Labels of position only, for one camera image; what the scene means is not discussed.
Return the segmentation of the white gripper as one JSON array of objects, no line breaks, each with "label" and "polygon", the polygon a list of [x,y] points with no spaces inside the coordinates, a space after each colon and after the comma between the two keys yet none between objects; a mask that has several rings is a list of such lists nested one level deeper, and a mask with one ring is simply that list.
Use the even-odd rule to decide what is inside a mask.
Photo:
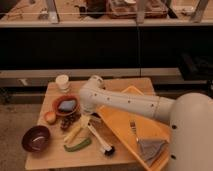
[{"label": "white gripper", "polygon": [[88,109],[88,108],[86,108],[84,106],[81,107],[80,111],[81,111],[81,114],[82,114],[82,116],[80,118],[81,127],[82,128],[86,128],[88,126],[88,123],[89,123],[90,119],[91,119],[91,117],[89,115],[92,115],[92,114],[96,113],[96,111],[95,111],[94,108],[91,108],[91,109],[89,108]]}]

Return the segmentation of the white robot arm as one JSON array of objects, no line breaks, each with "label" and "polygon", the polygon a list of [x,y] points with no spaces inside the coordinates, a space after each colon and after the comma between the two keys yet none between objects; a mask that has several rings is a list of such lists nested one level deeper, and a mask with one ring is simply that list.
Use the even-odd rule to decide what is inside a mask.
[{"label": "white robot arm", "polygon": [[79,96],[84,114],[101,104],[168,124],[168,171],[213,171],[213,99],[209,96],[187,93],[173,100],[108,91],[97,75],[81,87]]}]

